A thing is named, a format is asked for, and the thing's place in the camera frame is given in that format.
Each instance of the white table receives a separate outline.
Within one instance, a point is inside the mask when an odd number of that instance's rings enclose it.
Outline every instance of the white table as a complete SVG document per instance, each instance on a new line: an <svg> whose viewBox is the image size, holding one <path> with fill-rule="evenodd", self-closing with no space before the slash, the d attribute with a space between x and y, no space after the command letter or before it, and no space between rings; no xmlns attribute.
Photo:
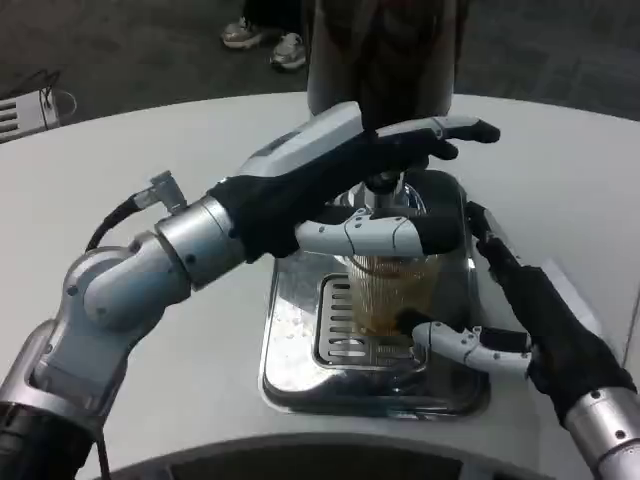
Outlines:
<svg viewBox="0 0 640 480"><path fill-rule="evenodd" d="M458 176L492 209L526 260L559 259L622 353L640 279L640 220L633 216L640 126L481 97L456 97L452 112L498 125L503 138L493 146L461 144L458 160L433 167ZM196 200L308 115L302 93L228 98L103 118L0 146L0 374L28 333L55 314L67 268L117 202L165 169ZM128 244L161 215L154 207L133 217L105 243ZM112 468L225 440L325 432L586 478L549 402L523 382L494 380L485 413L447 423L290 415L267 406L257 374L271 269L264 258L171 308L134 350L105 429ZM513 325L496 291L482 295L497 324ZM640 364L632 367L640 373ZM92 455L81 477L97 472Z"/></svg>

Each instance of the gray carpet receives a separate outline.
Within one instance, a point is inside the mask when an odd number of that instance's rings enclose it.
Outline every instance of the gray carpet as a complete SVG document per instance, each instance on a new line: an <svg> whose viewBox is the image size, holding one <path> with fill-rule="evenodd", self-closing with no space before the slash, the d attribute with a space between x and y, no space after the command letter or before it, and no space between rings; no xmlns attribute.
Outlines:
<svg viewBox="0 0 640 480"><path fill-rule="evenodd" d="M640 119L640 2L474 0L457 91ZM61 68L74 121L190 100L303 90L269 48L217 38L241 0L0 0L0 90Z"/></svg>

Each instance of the shoe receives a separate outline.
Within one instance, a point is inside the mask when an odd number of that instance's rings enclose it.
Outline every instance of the shoe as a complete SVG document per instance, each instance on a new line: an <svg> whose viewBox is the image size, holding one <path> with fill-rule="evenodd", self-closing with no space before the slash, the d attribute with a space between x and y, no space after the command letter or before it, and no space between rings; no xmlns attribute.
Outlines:
<svg viewBox="0 0 640 480"><path fill-rule="evenodd" d="M262 42L270 38L277 37L277 30L261 28L241 17L236 23L230 23L226 26L220 40L229 48L234 50L243 50L247 48L257 47Z"/></svg>
<svg viewBox="0 0 640 480"><path fill-rule="evenodd" d="M287 33L280 39L280 43L273 49L271 65L276 70L294 71L303 67L307 62L307 55L302 43L302 37L297 33Z"/></svg>

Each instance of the pant leg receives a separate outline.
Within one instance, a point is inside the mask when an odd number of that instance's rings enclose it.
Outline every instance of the pant leg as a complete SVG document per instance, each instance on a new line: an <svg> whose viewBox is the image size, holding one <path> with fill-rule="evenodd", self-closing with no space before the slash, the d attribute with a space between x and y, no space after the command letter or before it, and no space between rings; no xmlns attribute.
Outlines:
<svg viewBox="0 0 640 480"><path fill-rule="evenodd" d="M245 0L243 15L261 27L302 34L302 0Z"/></svg>

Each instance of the dark cylinder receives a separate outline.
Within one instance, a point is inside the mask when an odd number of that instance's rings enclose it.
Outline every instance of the dark cylinder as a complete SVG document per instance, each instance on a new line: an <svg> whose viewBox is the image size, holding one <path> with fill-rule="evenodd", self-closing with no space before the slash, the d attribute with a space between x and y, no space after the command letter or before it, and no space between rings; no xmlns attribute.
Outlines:
<svg viewBox="0 0 640 480"><path fill-rule="evenodd" d="M306 0L308 102L356 100L365 128L445 115L468 0Z"/></svg>
<svg viewBox="0 0 640 480"><path fill-rule="evenodd" d="M32 407L0 404L0 479L72 480L93 439L82 428Z"/></svg>

